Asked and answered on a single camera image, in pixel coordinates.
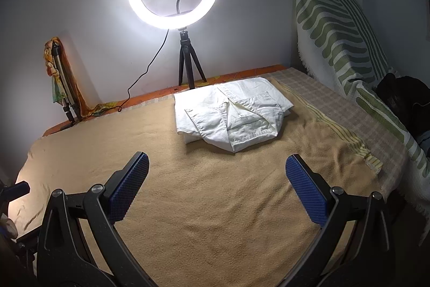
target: tripod leg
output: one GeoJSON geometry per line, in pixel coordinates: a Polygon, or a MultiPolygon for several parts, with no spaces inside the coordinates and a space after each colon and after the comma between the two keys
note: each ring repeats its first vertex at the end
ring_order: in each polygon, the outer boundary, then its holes
{"type": "Polygon", "coordinates": [[[190,48],[188,46],[182,47],[182,52],[184,54],[185,60],[185,69],[187,71],[188,85],[190,89],[194,89],[194,75],[193,75],[193,67],[191,65],[191,55],[190,48]]]}
{"type": "Polygon", "coordinates": [[[73,118],[72,112],[70,111],[69,102],[66,99],[63,99],[63,111],[66,113],[67,119],[73,125],[75,124],[75,118],[73,118]]]}
{"type": "Polygon", "coordinates": [[[193,48],[193,46],[192,46],[192,45],[190,45],[190,53],[191,53],[191,57],[192,57],[192,58],[193,58],[193,60],[194,60],[194,63],[195,63],[195,64],[196,64],[196,66],[197,66],[197,70],[198,70],[198,71],[199,71],[199,73],[200,73],[200,77],[202,77],[203,81],[207,82],[207,81],[206,81],[205,74],[203,73],[203,69],[202,69],[202,67],[200,66],[199,59],[197,59],[196,51],[194,50],[194,48],[193,48]]]}
{"type": "Polygon", "coordinates": [[[179,84],[178,86],[182,84],[183,76],[184,76],[184,54],[181,48],[179,49],[179,84]]]}

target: screw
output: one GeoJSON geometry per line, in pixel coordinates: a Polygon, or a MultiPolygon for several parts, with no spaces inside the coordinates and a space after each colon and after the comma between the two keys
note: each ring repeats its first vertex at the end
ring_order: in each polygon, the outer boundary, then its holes
{"type": "Polygon", "coordinates": [[[55,189],[52,192],[52,197],[58,197],[63,193],[63,191],[61,191],[61,189],[55,189]]]}
{"type": "Polygon", "coordinates": [[[98,194],[102,190],[103,190],[103,185],[100,185],[100,184],[94,185],[91,188],[91,192],[93,192],[94,194],[98,194]]]}
{"type": "Polygon", "coordinates": [[[333,194],[336,194],[336,195],[343,195],[343,193],[345,192],[343,188],[341,188],[340,186],[333,186],[332,191],[333,191],[333,194]]]}
{"type": "Polygon", "coordinates": [[[381,199],[382,199],[382,195],[381,195],[379,192],[377,192],[377,191],[375,191],[375,192],[372,194],[372,197],[373,197],[375,200],[381,200],[381,199]]]}

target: folded white shirt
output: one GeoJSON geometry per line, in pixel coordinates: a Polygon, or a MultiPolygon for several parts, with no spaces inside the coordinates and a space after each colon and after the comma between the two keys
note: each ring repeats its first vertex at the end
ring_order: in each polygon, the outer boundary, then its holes
{"type": "Polygon", "coordinates": [[[175,94],[178,134],[238,152],[278,135],[293,104],[267,79],[256,77],[175,94]]]}

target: bed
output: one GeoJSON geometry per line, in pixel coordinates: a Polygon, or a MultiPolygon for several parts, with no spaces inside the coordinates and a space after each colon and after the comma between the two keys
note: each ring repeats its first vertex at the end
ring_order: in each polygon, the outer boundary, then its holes
{"type": "MultiPolygon", "coordinates": [[[[275,286],[319,230],[285,177],[289,155],[301,154],[331,186],[363,196],[377,190],[384,198],[408,155],[359,106],[305,74],[290,68],[257,75],[295,106],[278,137],[237,154],[203,140],[186,145],[176,133],[171,94],[36,141],[18,177],[31,192],[9,205],[20,235],[40,225],[55,188],[85,192],[144,151],[149,175],[116,228],[157,284],[275,286]]],[[[108,270],[83,228],[96,262],[108,270]]]]}

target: orange bedsheet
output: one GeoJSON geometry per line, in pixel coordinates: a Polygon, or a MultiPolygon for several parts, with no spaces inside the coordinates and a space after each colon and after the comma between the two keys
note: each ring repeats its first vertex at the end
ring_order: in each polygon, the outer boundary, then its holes
{"type": "MultiPolygon", "coordinates": [[[[248,69],[246,71],[240,71],[240,72],[236,72],[236,73],[230,73],[227,75],[211,77],[211,78],[207,79],[207,82],[199,80],[199,81],[195,82],[195,86],[196,87],[204,87],[204,86],[209,86],[211,84],[225,83],[225,82],[229,82],[229,81],[235,81],[238,79],[244,79],[244,78],[249,78],[249,77],[253,77],[253,76],[257,76],[257,75],[262,75],[265,73],[272,73],[272,72],[280,71],[282,69],[286,69],[286,67],[283,65],[273,65],[273,66],[262,67],[262,68],[257,68],[257,69],[248,69]]],[[[152,93],[147,93],[147,94],[135,96],[135,97],[131,98],[130,100],[128,100],[124,104],[123,108],[139,105],[142,102],[145,102],[145,101],[148,101],[148,100],[151,100],[154,98],[161,98],[161,97],[169,95],[169,94],[178,93],[178,92],[185,90],[187,88],[188,88],[188,84],[184,83],[182,86],[165,88],[165,89],[153,91],[152,93]]],[[[113,114],[113,113],[117,113],[117,111],[115,109],[112,109],[112,110],[106,111],[105,114],[113,114]]],[[[89,119],[93,119],[93,118],[97,118],[97,117],[90,117],[90,118],[87,118],[85,120],[89,120],[89,119]]],[[[49,128],[44,133],[44,136],[54,134],[54,133],[60,131],[60,129],[64,126],[66,126],[67,124],[69,124],[68,121],[63,122],[61,124],[57,124],[56,126],[54,126],[52,128],[49,128]]]]}

